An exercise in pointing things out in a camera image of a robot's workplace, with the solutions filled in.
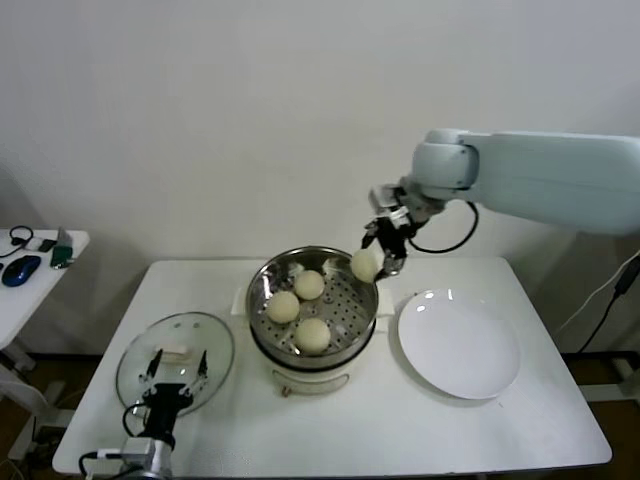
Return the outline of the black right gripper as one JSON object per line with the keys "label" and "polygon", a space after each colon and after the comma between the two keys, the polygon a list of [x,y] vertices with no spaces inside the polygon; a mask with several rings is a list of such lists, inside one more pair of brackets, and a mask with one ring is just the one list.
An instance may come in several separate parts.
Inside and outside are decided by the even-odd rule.
{"label": "black right gripper", "polygon": [[380,271],[375,280],[381,281],[397,276],[404,267],[407,257],[406,243],[415,236],[411,225],[396,228],[393,224],[379,224],[378,219],[365,225],[365,234],[361,240],[361,249],[367,249],[376,239],[384,253]]}

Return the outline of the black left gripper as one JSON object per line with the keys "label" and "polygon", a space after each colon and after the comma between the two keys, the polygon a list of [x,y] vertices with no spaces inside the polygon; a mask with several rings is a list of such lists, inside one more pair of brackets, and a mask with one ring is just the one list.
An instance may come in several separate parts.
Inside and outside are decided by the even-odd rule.
{"label": "black left gripper", "polygon": [[196,377],[190,384],[158,383],[152,388],[162,355],[163,350],[159,349],[145,373],[139,375],[139,383],[145,392],[143,403],[148,410],[143,435],[172,434],[178,414],[193,404],[193,395],[198,395],[208,383],[207,351],[204,351]]}

